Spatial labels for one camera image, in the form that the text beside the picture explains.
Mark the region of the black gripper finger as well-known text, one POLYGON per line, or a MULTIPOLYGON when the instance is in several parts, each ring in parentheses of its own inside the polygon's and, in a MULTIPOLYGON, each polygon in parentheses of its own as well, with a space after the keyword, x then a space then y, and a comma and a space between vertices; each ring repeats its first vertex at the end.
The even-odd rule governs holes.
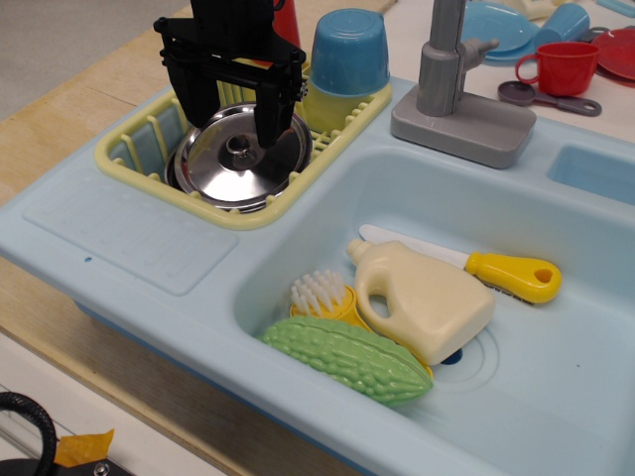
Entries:
POLYGON ((273 147, 291 127, 296 103, 304 97, 302 71, 295 66, 271 66, 256 86, 254 118, 259 145, 273 147))
POLYGON ((167 51, 163 51, 162 56, 188 121, 196 128, 203 127, 219 109, 215 80, 205 76, 201 62, 180 59, 167 51))

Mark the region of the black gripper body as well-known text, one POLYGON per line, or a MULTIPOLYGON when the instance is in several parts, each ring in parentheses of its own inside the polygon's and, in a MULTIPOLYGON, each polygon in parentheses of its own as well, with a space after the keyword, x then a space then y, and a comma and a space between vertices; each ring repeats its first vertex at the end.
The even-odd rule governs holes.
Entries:
POLYGON ((189 18, 162 17, 154 30, 167 51, 198 61, 209 79, 256 83, 271 66, 302 70, 306 54, 274 30, 274 1, 192 1, 189 18))

